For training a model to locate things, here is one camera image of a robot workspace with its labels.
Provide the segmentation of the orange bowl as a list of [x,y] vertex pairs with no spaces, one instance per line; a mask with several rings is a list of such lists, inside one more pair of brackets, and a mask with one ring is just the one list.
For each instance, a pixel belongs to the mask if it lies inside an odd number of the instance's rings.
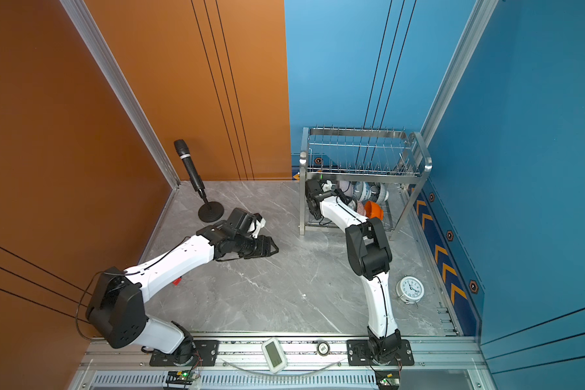
[[365,210],[365,216],[367,216],[368,219],[373,219],[373,218],[377,218],[379,220],[383,220],[384,219],[384,210],[381,208],[381,206],[374,202],[374,201],[367,201],[364,204],[364,210]]

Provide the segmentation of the dark flower-shaped bowl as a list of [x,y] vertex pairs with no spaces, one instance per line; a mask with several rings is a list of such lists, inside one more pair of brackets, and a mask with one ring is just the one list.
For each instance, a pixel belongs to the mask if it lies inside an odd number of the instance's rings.
[[387,185],[385,185],[384,183],[380,183],[379,189],[380,191],[377,197],[377,203],[384,204],[389,198],[389,191]]

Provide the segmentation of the white red patterned bowl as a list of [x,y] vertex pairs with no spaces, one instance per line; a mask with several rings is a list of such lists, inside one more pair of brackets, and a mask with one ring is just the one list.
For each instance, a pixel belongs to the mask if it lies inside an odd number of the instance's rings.
[[333,191],[335,188],[335,185],[331,182],[331,180],[326,180],[323,184],[322,184],[322,190],[323,192],[331,192]]

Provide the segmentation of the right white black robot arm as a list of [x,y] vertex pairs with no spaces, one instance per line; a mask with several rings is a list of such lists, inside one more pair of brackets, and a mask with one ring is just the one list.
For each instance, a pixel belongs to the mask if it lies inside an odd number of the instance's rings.
[[315,219],[327,219],[344,232],[349,266],[360,277],[367,300],[371,358],[380,365],[389,364],[401,349],[402,339],[389,293],[393,253],[382,220],[353,210],[349,197],[327,181],[305,182],[305,199]]

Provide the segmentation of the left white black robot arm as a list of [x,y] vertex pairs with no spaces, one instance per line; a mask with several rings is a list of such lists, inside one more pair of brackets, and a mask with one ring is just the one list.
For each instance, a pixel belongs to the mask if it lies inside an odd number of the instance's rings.
[[146,302],[190,271],[212,261],[268,258],[279,251],[261,233],[266,220],[236,208],[229,218],[198,230],[166,253],[124,271],[100,273],[85,312],[87,320],[114,349],[138,345],[168,358],[177,367],[192,365],[197,346],[188,330],[146,313]]

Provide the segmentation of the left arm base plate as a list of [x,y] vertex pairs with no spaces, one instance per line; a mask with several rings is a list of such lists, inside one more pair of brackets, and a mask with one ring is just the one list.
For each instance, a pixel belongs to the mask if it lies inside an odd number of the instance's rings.
[[150,357],[151,367],[214,367],[219,352],[219,341],[197,340],[183,342],[179,348],[164,354],[155,350]]

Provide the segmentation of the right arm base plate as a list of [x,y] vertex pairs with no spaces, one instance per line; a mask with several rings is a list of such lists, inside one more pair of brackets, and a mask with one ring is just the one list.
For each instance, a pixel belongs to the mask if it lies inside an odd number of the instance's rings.
[[414,353],[408,340],[402,340],[401,347],[378,358],[371,354],[368,339],[347,340],[346,345],[348,363],[351,367],[412,367],[415,364]]

